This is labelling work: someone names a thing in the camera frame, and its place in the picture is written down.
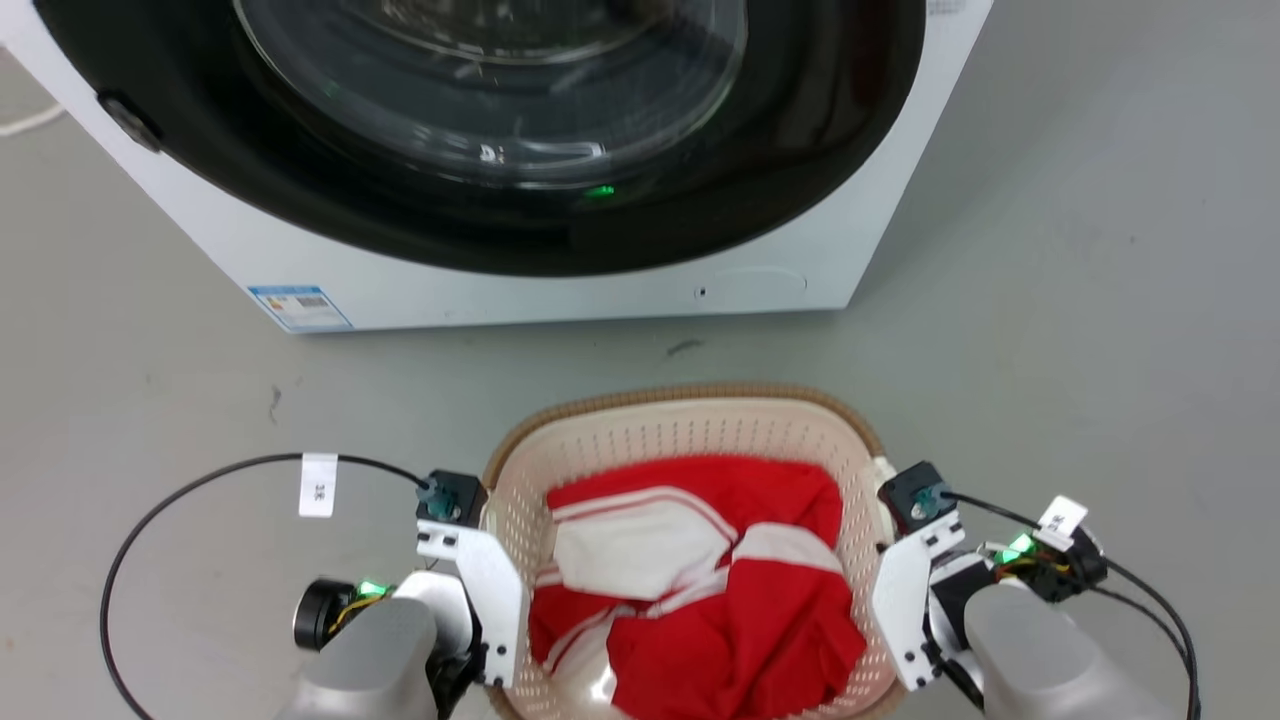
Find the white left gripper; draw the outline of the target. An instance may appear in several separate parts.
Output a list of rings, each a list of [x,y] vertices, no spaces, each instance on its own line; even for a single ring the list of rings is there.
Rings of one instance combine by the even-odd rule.
[[[398,600],[412,600],[431,615],[434,646],[424,666],[439,714],[451,714],[485,679],[488,643],[458,577],[415,571],[396,589]]]

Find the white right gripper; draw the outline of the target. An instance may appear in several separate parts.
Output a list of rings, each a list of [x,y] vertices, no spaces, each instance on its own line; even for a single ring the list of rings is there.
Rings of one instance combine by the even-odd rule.
[[[995,564],[980,553],[954,550],[931,559],[924,619],[931,676],[950,680],[975,706],[986,703],[986,679],[964,618],[970,600],[995,584]]]

